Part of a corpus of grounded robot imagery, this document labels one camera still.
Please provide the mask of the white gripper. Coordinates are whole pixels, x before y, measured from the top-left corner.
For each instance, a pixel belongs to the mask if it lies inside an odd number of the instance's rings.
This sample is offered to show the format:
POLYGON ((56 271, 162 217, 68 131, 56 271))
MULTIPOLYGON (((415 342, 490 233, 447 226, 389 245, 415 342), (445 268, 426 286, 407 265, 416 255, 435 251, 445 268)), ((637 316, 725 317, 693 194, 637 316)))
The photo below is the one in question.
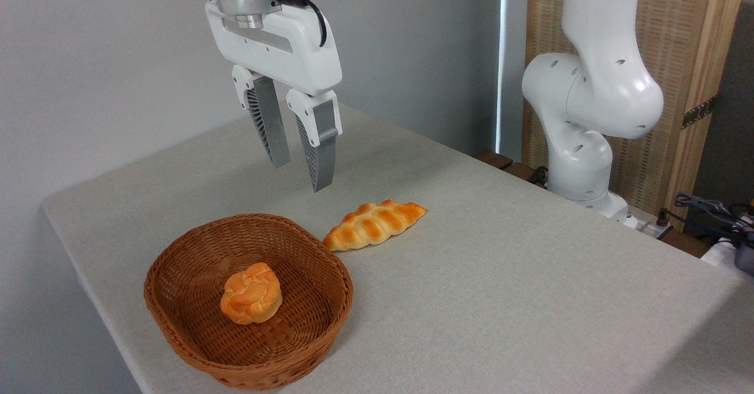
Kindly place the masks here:
POLYGON ((296 115, 313 192, 331 185, 336 137, 342 134, 339 104, 331 89, 341 82, 342 69, 333 37, 328 35, 320 46, 317 15, 284 5, 264 16, 261 29, 239 27, 212 3, 206 4, 206 15, 219 51, 237 64, 232 77, 238 100, 250 113, 272 166, 290 162, 274 85, 278 80, 294 88, 286 102, 296 115))

